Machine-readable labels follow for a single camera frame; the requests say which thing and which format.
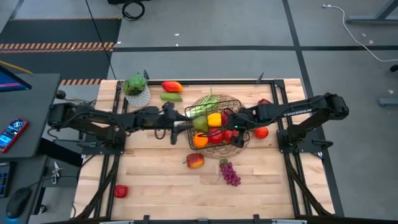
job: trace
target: floor mat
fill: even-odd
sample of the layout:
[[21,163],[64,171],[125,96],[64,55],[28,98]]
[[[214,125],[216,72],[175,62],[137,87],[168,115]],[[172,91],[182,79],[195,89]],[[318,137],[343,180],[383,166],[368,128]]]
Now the floor mat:
[[11,20],[0,34],[0,60],[33,73],[59,73],[62,85],[92,85],[106,79],[121,20]]

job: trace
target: pear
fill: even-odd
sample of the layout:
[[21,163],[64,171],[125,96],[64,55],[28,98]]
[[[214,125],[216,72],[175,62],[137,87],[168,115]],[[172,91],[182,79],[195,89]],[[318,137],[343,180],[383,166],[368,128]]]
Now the pear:
[[207,119],[206,116],[199,116],[193,120],[193,128],[197,131],[201,132],[208,132],[209,131],[209,126],[207,126]]

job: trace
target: smartphone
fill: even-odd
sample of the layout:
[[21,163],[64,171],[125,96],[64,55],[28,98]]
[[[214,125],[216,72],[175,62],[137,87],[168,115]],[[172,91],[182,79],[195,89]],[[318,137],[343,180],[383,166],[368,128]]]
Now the smartphone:
[[0,153],[6,153],[15,140],[25,130],[29,122],[14,118],[10,125],[0,134]]

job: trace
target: wooden table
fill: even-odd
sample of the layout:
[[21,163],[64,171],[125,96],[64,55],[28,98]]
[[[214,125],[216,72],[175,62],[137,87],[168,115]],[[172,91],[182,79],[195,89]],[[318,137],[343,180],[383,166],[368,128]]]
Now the wooden table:
[[[300,79],[284,81],[289,102],[305,99]],[[183,87],[183,103],[176,105],[181,113],[186,106],[210,92],[209,85]],[[272,101],[270,85],[211,87],[213,93],[231,95],[246,107],[254,106],[261,98]],[[116,81],[101,82],[96,109],[111,111],[115,88]],[[162,87],[151,85],[150,91],[150,105],[162,106],[164,102],[159,98],[164,92]],[[293,122],[300,123],[307,117],[307,114],[294,116]],[[194,151],[189,148],[183,134],[178,137],[177,144],[172,146],[167,135],[157,140],[153,131],[133,133],[126,139],[117,177],[117,184],[127,185],[129,193],[126,198],[114,199],[112,220],[142,220],[144,215],[150,215],[151,220],[252,219],[253,214],[259,214],[261,218],[293,218],[284,157],[279,152],[275,133],[277,125],[274,123],[268,128],[270,134],[266,139],[252,138],[242,153],[229,159],[242,178],[242,184],[238,187],[226,185],[222,178],[219,179],[219,160],[205,159],[203,167],[188,169],[183,161]],[[301,158],[308,188],[333,213],[322,161],[313,154],[301,153]],[[102,162],[103,156],[97,155],[81,170],[75,195],[77,214],[98,189]],[[300,211],[304,214],[302,194],[296,188]],[[102,216],[107,199],[108,192],[105,192]]]

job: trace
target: grapes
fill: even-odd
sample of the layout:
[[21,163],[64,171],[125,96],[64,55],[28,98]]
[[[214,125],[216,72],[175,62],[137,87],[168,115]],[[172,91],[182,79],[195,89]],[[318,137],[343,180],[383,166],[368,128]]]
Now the grapes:
[[220,171],[224,176],[226,184],[232,186],[239,186],[241,184],[241,178],[236,175],[236,171],[233,169],[232,162],[220,164]]

